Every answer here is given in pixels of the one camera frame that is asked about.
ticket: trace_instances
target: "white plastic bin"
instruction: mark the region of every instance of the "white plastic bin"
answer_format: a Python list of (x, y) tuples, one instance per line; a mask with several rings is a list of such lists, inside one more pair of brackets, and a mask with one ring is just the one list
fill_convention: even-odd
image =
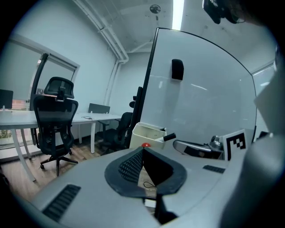
[(165, 142), (155, 140), (166, 136), (166, 131), (160, 129), (161, 127), (138, 122), (132, 132), (130, 148), (140, 147), (143, 143), (149, 143), (151, 147), (163, 149)]

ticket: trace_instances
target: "black mesh pad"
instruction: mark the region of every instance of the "black mesh pad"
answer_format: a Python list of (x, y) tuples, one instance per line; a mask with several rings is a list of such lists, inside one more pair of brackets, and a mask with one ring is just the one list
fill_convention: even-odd
[(105, 179), (120, 195), (145, 198), (144, 189), (138, 186), (143, 166), (156, 185), (158, 195), (176, 193), (187, 178), (187, 172), (181, 164), (150, 148), (139, 147), (112, 161), (105, 169)]

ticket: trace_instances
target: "white wall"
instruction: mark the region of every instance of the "white wall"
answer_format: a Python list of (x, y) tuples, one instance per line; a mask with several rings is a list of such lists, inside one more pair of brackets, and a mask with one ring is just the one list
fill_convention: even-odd
[(150, 53), (131, 53), (129, 58), (115, 78), (109, 104), (110, 112), (114, 114), (133, 112), (129, 103), (137, 95), (138, 87), (143, 87)]
[(275, 59), (276, 42), (269, 36), (253, 45), (243, 57), (238, 60), (248, 69), (250, 73), (255, 73), (273, 63)]
[(87, 112), (91, 102), (103, 104), (116, 57), (73, 1), (40, 1), (14, 32), (80, 65), (74, 83), (78, 111)]

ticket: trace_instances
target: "black cable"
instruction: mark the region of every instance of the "black cable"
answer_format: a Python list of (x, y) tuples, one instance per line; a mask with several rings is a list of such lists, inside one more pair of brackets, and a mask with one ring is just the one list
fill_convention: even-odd
[(152, 183), (149, 183), (149, 182), (147, 182), (147, 181), (143, 182), (143, 185), (144, 185), (144, 187), (146, 187), (146, 188), (156, 187), (156, 186), (154, 186)]

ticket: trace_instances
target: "computer monitor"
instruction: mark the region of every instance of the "computer monitor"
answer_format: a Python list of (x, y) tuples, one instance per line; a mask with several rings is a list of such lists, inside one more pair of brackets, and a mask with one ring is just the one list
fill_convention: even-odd
[(13, 91), (0, 90), (0, 109), (5, 106), (5, 109), (12, 109)]

